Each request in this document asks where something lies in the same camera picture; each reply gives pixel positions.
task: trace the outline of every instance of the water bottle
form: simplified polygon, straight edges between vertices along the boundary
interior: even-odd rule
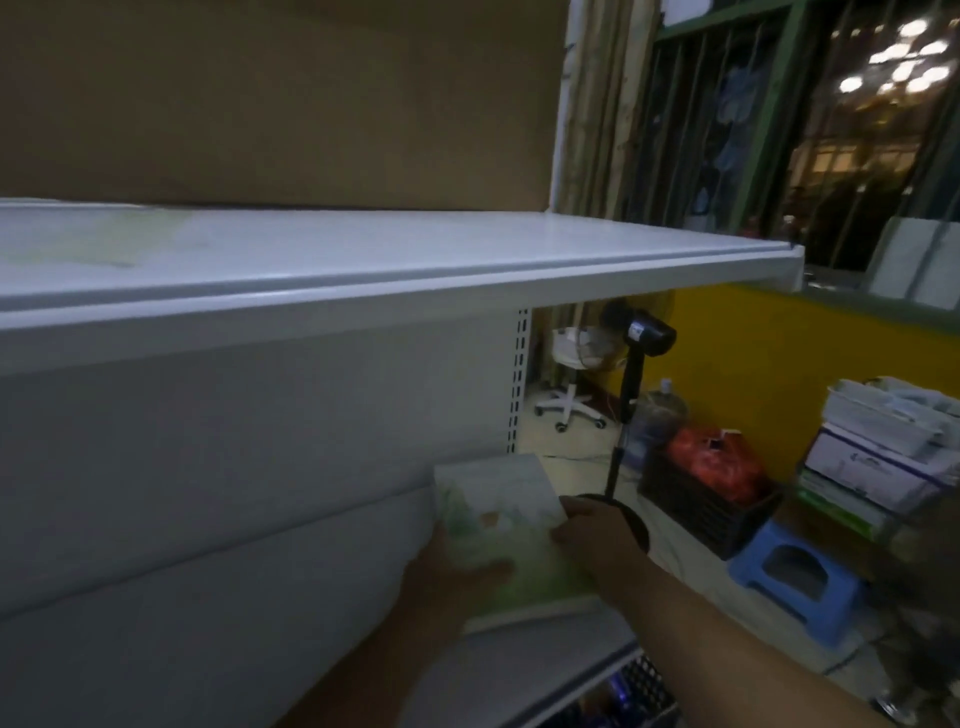
[[[659,390],[641,392],[627,430],[624,465],[642,473],[647,451],[669,442],[686,416],[686,402],[674,394],[670,379],[661,379]]]

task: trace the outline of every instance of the white panel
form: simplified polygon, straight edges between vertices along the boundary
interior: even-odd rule
[[[516,312],[0,377],[0,615],[507,441]]]
[[[266,728],[385,614],[422,489],[0,624],[0,724]],[[402,724],[521,725],[633,653],[603,610],[457,643]]]
[[[891,218],[889,225],[896,226],[882,250],[882,259],[870,281],[870,293],[888,299],[906,296],[910,283],[924,259],[930,240],[937,230],[936,220],[915,217]]]
[[[545,213],[0,206],[0,372],[793,280],[803,258]]]
[[[948,311],[960,303],[960,224],[949,223],[913,300]]]

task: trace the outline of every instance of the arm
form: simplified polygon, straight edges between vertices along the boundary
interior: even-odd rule
[[[509,562],[454,569],[446,534],[429,543],[403,573],[390,614],[280,719],[275,728],[396,725],[420,676],[455,642],[482,601],[513,574]]]
[[[564,498],[554,540],[630,623],[693,728],[882,728],[869,706],[757,639],[650,561],[620,512]]]

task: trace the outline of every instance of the hand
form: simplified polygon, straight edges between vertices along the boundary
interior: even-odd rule
[[[407,564],[400,596],[388,619],[436,650],[456,641],[477,605],[514,575],[511,561],[495,561],[471,570],[457,569],[446,552],[446,529],[437,523],[420,553]]]
[[[564,496],[560,502],[569,519],[550,535],[593,577],[604,601],[622,610],[627,591],[651,562],[618,508],[587,498]]]

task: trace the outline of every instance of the white box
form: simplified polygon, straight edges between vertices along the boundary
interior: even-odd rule
[[[824,424],[804,464],[895,513],[956,484],[960,452],[931,448],[913,459],[835,425]]]

